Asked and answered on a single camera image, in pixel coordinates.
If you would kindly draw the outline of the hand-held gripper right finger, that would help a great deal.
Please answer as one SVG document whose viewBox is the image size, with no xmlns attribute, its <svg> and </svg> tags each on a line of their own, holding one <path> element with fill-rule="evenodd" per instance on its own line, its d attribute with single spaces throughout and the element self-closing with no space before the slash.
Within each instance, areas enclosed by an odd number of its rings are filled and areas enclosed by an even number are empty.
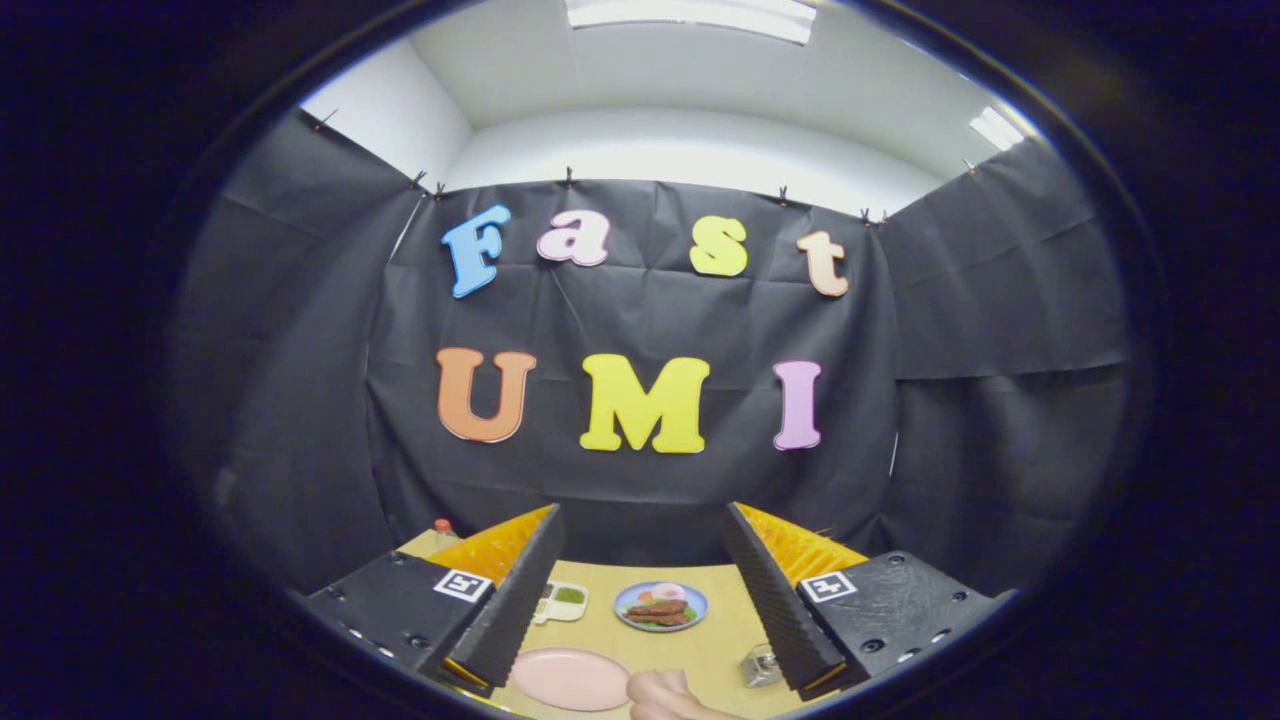
<svg viewBox="0 0 1280 720">
<path fill-rule="evenodd" d="M 804 700 L 914 664 L 1001 610 L 998 596 L 909 552 L 867 557 L 745 503 L 726 506 L 722 538 L 787 687 Z"/>
</svg>

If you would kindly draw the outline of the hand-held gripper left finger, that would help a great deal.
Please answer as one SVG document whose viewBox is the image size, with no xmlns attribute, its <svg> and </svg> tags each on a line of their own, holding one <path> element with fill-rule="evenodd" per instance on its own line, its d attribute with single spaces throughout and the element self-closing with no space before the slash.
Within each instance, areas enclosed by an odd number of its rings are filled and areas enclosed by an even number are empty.
<svg viewBox="0 0 1280 720">
<path fill-rule="evenodd" d="M 564 538 L 549 503 L 425 559 L 384 553 L 300 605 L 384 664 L 488 698 L 509 678 Z"/>
</svg>

